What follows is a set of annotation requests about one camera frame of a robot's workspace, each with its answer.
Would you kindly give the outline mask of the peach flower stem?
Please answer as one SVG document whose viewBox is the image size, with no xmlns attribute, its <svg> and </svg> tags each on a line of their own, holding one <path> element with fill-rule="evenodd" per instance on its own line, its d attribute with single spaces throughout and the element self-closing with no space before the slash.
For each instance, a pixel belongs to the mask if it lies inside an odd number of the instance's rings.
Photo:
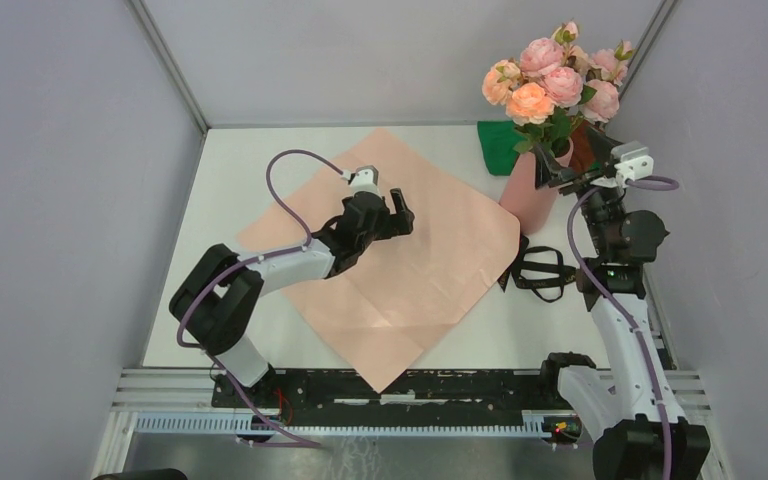
<svg viewBox="0 0 768 480">
<path fill-rule="evenodd" d="M 514 123 L 516 132 L 522 137 L 517 147 L 520 153 L 545 143 L 544 123 L 554 113 L 556 104 L 515 61 L 496 62 L 482 80 L 481 93 L 490 105 L 504 108 L 505 115 Z"/>
<path fill-rule="evenodd" d="M 578 45 L 569 44 L 566 48 L 565 66 L 575 70 L 580 76 L 586 77 L 591 70 L 589 55 Z"/>
</svg>

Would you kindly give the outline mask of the pink flower bouquet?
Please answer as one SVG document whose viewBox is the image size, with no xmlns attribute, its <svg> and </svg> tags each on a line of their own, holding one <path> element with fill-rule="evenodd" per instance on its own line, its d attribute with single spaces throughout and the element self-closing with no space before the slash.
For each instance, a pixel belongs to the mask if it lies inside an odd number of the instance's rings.
<svg viewBox="0 0 768 480">
<path fill-rule="evenodd" d="M 373 244 L 330 280 L 263 298 L 248 329 L 280 367 L 346 361 L 375 389 L 408 368 L 517 368 L 510 302 L 497 280 L 513 260 L 516 218 L 497 202 L 472 126 L 253 129 L 239 135 L 253 172 L 276 161 L 293 211 L 319 228 L 341 210 L 334 165 L 372 165 L 415 213 L 412 234 Z"/>
</svg>

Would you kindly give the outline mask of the black ribbon gold lettering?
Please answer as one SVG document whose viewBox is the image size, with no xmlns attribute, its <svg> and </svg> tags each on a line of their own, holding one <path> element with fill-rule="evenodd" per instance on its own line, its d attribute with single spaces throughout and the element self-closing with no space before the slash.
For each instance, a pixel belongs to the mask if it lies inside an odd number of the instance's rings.
<svg viewBox="0 0 768 480">
<path fill-rule="evenodd" d="M 566 264 L 560 250 L 550 246 L 532 246 L 530 239 L 521 235 L 517 254 L 497 279 L 497 284 L 502 292 L 513 285 L 551 304 L 560 300 L 566 287 L 575 280 L 576 268 Z"/>
</svg>

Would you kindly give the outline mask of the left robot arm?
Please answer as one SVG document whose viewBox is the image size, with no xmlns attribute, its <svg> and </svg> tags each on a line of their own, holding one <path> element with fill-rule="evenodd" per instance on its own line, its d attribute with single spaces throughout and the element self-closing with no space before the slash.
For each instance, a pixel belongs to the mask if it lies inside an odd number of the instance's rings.
<svg viewBox="0 0 768 480">
<path fill-rule="evenodd" d="M 305 242 L 243 259 L 227 245 L 211 246 L 169 302 L 184 347 L 213 358 L 236 383 L 235 392 L 250 407 L 266 405 L 274 394 L 271 365 L 246 330 L 258 300 L 274 291 L 344 273 L 376 241 L 412 233 L 415 220 L 402 191 L 391 198 L 359 192 L 342 201 L 343 211 Z"/>
</svg>

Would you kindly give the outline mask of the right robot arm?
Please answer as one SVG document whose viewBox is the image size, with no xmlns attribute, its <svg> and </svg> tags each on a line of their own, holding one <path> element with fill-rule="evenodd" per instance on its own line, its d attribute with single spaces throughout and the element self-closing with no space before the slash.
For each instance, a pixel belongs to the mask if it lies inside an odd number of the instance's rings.
<svg viewBox="0 0 768 480">
<path fill-rule="evenodd" d="M 577 201 L 566 221 L 578 264 L 576 287 L 605 345 L 613 384 L 585 355 L 552 354 L 537 382 L 551 408 L 569 404 L 593 441 L 598 479 L 697 479 L 710 452 L 703 425 L 692 424 L 670 386 L 648 318 L 643 267 L 669 232 L 649 210 L 624 206 L 627 188 L 671 191 L 677 181 L 653 173 L 637 141 L 623 143 L 590 126 L 594 165 L 577 173 L 542 146 L 535 149 L 538 187 Z"/>
</svg>

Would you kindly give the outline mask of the pink flower stem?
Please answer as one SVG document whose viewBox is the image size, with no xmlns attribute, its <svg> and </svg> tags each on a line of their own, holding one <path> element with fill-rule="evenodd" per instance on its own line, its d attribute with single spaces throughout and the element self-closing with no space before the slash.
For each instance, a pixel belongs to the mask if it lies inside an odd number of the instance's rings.
<svg viewBox="0 0 768 480">
<path fill-rule="evenodd" d="M 629 71 L 635 49 L 628 40 L 622 40 L 613 50 L 601 49 L 588 57 L 586 86 L 595 91 L 580 111 L 591 123 L 606 123 L 619 111 L 619 88 Z"/>
<path fill-rule="evenodd" d="M 570 135 L 581 122 L 580 107 L 590 92 L 585 77 L 566 67 L 566 48 L 576 44 L 578 24 L 573 20 L 561 23 L 551 35 L 531 41 L 521 52 L 518 66 L 533 81 L 541 85 L 554 100 L 554 113 L 544 123 L 544 146 L 560 156 L 570 150 Z"/>
</svg>

